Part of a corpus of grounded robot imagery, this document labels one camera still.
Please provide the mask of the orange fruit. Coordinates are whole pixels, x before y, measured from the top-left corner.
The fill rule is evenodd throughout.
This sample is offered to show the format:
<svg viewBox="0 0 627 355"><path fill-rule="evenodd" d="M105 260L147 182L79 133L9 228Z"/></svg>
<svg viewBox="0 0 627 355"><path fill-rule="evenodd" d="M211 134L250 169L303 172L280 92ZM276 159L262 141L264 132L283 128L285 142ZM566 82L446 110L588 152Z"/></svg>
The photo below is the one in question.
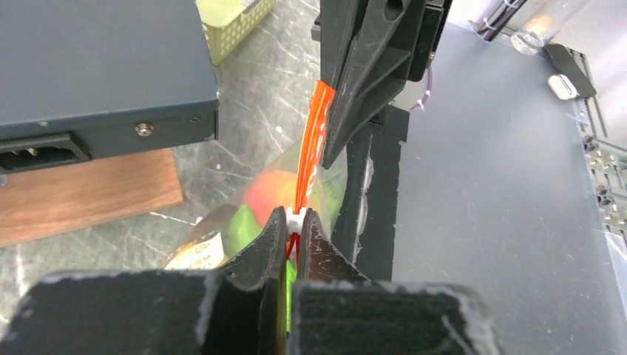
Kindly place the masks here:
<svg viewBox="0 0 627 355"><path fill-rule="evenodd" d="M258 175L244 191L243 201L253 212L258 226L264 226L278 206L293 206L296 173L268 170Z"/></svg>

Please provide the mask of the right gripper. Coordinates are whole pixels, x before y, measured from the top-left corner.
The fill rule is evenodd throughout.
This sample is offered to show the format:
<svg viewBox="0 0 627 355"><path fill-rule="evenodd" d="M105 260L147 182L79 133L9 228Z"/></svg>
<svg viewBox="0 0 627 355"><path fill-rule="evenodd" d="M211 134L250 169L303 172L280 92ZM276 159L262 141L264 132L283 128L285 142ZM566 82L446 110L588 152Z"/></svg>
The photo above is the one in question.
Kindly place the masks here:
<svg viewBox="0 0 627 355"><path fill-rule="evenodd" d="M321 1L321 79L335 90L321 164L433 62L453 0Z"/></svg>

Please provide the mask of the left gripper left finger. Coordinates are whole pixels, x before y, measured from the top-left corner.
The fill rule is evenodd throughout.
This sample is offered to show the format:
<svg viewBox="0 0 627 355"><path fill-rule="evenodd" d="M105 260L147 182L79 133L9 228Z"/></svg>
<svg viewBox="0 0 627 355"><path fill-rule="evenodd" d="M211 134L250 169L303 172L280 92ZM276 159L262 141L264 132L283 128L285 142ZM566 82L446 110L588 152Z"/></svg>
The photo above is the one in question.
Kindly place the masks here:
<svg viewBox="0 0 627 355"><path fill-rule="evenodd" d="M62 271L21 299L3 354L285 354L284 208L213 270Z"/></svg>

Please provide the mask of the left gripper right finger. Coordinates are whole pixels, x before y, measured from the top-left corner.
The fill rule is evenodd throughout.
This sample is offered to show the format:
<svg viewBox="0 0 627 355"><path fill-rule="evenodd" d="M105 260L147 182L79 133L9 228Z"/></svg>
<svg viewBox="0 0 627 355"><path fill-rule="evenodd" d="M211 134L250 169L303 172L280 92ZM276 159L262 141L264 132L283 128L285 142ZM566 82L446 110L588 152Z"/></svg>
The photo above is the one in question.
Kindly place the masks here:
<svg viewBox="0 0 627 355"><path fill-rule="evenodd" d="M449 283L369 280L328 240L317 212L300 225L290 354L500 354L480 295Z"/></svg>

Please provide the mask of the light green plastic basket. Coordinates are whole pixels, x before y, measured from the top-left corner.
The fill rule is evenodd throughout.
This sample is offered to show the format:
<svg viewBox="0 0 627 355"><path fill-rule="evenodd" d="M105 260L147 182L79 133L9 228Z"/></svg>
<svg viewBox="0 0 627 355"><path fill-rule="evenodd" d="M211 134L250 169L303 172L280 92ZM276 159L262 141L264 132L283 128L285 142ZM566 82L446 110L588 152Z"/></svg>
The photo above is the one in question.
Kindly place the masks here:
<svg viewBox="0 0 627 355"><path fill-rule="evenodd" d="M272 11L276 0L197 0L214 66L219 65Z"/></svg>

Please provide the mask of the clear zip top bag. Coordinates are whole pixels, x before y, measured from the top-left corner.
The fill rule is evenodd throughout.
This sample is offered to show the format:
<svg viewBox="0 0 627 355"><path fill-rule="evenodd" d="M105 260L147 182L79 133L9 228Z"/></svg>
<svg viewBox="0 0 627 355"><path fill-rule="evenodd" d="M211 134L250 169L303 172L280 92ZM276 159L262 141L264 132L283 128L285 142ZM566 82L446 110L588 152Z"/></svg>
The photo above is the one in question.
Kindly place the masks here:
<svg viewBox="0 0 627 355"><path fill-rule="evenodd" d="M302 138L200 220L188 240L166 261L167 269L222 266L261 233L272 211L280 206L311 208L326 231L333 228L348 179L346 152L341 152L330 168L322 168L327 115L335 93L324 81L316 81Z"/></svg>

